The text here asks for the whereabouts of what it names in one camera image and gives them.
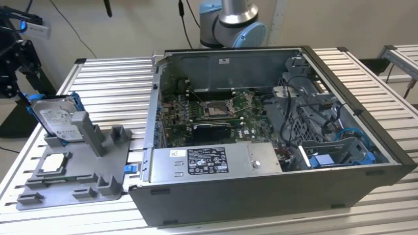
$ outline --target blue cable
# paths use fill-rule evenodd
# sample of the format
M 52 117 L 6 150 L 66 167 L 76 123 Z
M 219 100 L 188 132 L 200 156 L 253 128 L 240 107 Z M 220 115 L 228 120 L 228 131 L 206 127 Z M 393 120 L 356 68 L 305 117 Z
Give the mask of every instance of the blue cable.
M 359 135 L 360 135 L 360 136 L 361 136 L 361 138 L 364 139 L 364 142 L 365 142 L 365 147 L 367 147 L 367 149 L 368 149 L 368 147 L 369 147 L 369 142 L 368 142 L 368 139 L 367 139 L 367 137 L 364 136 L 363 132 L 361 132 L 361 131 L 359 131 L 359 130 L 357 130 L 357 129 L 355 129 L 355 128 L 345 128 L 345 129 L 343 129 L 343 130 L 341 130 L 341 131 L 336 134 L 333 141 L 337 141 L 339 136 L 340 136 L 340 135 L 341 135 L 341 133 L 344 133 L 345 131 L 353 131 L 353 132 L 359 133 Z

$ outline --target motherboard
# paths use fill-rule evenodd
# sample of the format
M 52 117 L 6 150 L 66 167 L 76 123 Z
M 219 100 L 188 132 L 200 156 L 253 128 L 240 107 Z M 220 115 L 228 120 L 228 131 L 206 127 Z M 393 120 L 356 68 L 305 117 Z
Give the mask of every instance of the motherboard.
M 186 94 L 162 103 L 160 121 L 164 124 L 166 147 L 240 141 L 277 145 L 261 96 L 256 91 L 240 90 L 202 96 L 186 90 Z

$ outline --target slotted aluminum table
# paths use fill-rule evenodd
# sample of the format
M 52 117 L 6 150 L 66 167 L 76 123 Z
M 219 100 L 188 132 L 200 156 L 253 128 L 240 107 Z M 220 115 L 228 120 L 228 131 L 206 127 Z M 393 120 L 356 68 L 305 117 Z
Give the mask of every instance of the slotted aluminum table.
M 377 58 L 387 58 L 413 79 L 418 79 L 418 45 L 384 46 Z
M 349 52 L 315 50 L 380 125 L 418 162 L 418 113 L 363 66 Z M 142 137 L 150 90 L 149 57 L 78 61 L 58 94 L 76 90 L 90 120 L 101 129 L 122 124 L 132 129 L 129 163 L 142 159 Z M 188 225 L 148 227 L 129 195 L 117 201 L 78 204 L 32 211 L 16 210 L 16 198 L 45 149 L 36 127 L 16 162 L 0 184 L 0 233 L 21 234 L 418 234 L 418 171 L 393 186 L 376 188 L 348 209 L 267 218 Z M 124 178 L 124 189 L 137 183 Z

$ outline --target white wall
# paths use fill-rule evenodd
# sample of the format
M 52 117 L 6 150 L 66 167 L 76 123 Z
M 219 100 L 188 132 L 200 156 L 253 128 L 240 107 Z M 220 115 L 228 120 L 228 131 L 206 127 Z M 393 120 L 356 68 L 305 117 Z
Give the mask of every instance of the white wall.
M 150 56 L 165 49 L 188 48 L 177 10 L 177 0 L 112 0 L 113 17 L 108 18 L 102 0 L 53 0 L 98 58 Z M 253 0 L 260 20 L 269 25 L 275 0 Z M 198 28 L 184 3 L 184 21 L 193 47 Z M 200 0 L 189 0 L 198 20 Z M 24 10 L 28 0 L 0 0 L 0 5 Z M 42 68 L 60 85 L 77 58 L 92 58 L 76 34 L 48 0 L 34 0 L 29 11 L 52 25 L 49 40 L 33 39 Z
M 383 45 L 418 44 L 416 0 L 277 0 L 269 46 L 345 47 L 373 58 Z

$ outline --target white label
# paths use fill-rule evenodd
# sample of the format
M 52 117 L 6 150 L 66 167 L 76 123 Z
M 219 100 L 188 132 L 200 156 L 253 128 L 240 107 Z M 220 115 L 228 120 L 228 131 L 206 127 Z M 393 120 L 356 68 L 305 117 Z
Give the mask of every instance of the white label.
M 74 125 L 52 126 L 52 130 L 62 140 L 76 141 L 82 139 L 78 128 Z
M 40 111 L 54 135 L 65 141 L 82 139 L 78 128 L 70 124 L 70 114 L 62 109 L 44 109 Z
M 185 149 L 169 150 L 169 157 L 185 157 Z
M 62 109 L 44 109 L 40 111 L 46 123 L 49 126 L 53 125 L 70 125 L 70 116 L 69 113 Z
M 219 64 L 223 65 L 223 64 L 228 64 L 229 63 L 229 59 L 225 58 L 225 59 L 219 59 Z

